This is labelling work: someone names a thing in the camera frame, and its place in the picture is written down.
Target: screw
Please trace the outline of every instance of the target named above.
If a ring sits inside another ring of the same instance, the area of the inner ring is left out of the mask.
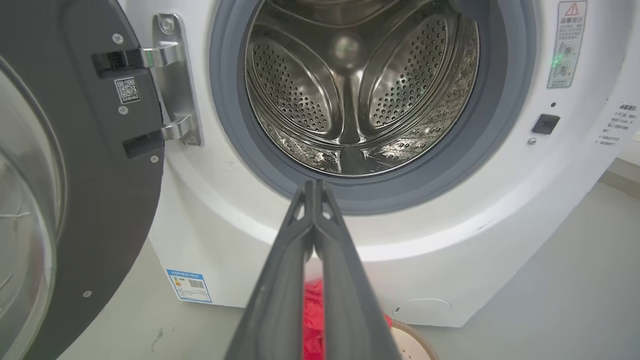
[[[122,37],[122,35],[115,33],[111,36],[111,39],[113,40],[114,43],[116,44],[122,44],[124,42],[124,37]]]
[[[175,23],[173,22],[173,19],[170,17],[165,17],[160,21],[160,24],[162,26],[162,30],[167,33],[173,33],[173,30],[175,29]]]

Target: warning symbol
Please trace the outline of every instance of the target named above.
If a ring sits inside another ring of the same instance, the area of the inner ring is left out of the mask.
[[[578,15],[578,4],[573,3],[573,5],[571,5],[571,7],[569,8],[569,10],[567,10],[564,16],[575,16],[575,15]]]

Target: front-load washing machine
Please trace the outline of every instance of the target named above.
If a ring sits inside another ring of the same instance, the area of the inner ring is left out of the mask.
[[[55,358],[146,237],[178,299],[243,307],[306,179],[386,313],[461,327],[640,127],[632,0],[4,7],[7,356]]]

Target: gray floor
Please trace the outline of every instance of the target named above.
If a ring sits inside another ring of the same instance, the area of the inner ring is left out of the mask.
[[[638,360],[638,256],[640,201],[598,184],[464,328],[419,331],[442,360]],[[178,301],[146,244],[60,359],[221,359],[241,314]]]

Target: qr code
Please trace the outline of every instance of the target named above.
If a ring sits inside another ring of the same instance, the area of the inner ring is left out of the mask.
[[[199,280],[191,280],[191,279],[189,279],[189,285],[191,285],[192,288],[204,289],[203,282],[199,281]]]
[[[129,104],[130,102],[140,101],[140,94],[138,93],[138,86],[134,78],[124,78],[114,80],[116,83],[116,89],[118,90],[118,96],[120,98],[120,104]]]

